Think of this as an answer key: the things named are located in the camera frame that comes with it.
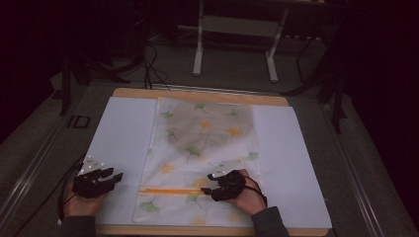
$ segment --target person's left hand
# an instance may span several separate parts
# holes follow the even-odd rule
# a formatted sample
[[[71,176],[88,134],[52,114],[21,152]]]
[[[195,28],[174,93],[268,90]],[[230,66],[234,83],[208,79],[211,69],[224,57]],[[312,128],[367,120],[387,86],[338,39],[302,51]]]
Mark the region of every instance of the person's left hand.
[[[64,216],[81,216],[93,215],[95,216],[108,194],[104,194],[94,198],[84,198],[75,196],[72,192],[73,184],[68,185],[67,199],[68,203],[64,205]]]

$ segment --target sleeve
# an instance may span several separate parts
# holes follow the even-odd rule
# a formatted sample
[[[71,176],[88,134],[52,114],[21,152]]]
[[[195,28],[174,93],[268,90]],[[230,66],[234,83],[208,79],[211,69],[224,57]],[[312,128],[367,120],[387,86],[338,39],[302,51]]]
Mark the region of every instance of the sleeve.
[[[61,236],[63,237],[95,237],[95,216],[68,216],[62,220]]]
[[[251,216],[257,237],[288,237],[287,228],[283,224],[280,211],[276,206],[261,210]]]

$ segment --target cable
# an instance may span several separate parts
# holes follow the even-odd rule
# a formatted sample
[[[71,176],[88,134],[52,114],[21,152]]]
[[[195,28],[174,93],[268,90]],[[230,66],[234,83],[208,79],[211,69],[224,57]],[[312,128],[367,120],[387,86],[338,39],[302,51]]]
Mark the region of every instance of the cable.
[[[14,235],[15,237],[19,236],[21,231],[32,221],[32,219],[38,214],[38,212],[43,208],[43,206],[48,202],[48,200],[52,197],[52,195],[55,193],[61,182],[67,178],[68,174],[71,173],[74,170],[74,167],[77,163],[79,163],[84,157],[86,156],[86,153],[80,156],[70,167],[70,169],[65,172],[65,174],[61,177],[59,182],[55,185],[55,187],[52,189],[52,191],[49,193],[49,195],[45,198],[45,200],[41,203],[41,205],[25,220],[25,222],[19,227],[18,231]]]

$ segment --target white desk frame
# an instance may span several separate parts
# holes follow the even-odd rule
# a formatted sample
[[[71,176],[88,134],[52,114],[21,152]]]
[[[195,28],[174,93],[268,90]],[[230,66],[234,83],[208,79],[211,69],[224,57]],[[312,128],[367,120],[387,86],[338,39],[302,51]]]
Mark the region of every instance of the white desk frame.
[[[289,13],[289,8],[285,8],[281,20],[276,22],[256,21],[247,19],[234,19],[226,17],[208,16],[204,14],[204,0],[200,1],[200,16],[198,20],[198,45],[195,54],[194,76],[201,75],[203,63],[203,33],[219,32],[247,36],[273,38],[274,43],[270,50],[266,51],[266,61],[268,64],[269,76],[272,82],[278,82],[277,70],[275,69],[274,54],[277,50],[278,42]]]

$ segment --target forearm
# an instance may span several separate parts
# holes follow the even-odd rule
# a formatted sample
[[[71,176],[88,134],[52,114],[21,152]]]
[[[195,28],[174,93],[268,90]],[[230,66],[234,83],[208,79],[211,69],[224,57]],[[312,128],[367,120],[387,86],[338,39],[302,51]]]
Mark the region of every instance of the forearm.
[[[283,224],[280,212],[276,206],[266,208],[251,216],[255,225],[257,237],[287,237],[290,236]]]
[[[68,216],[62,220],[61,236],[64,237],[95,237],[95,216]]]

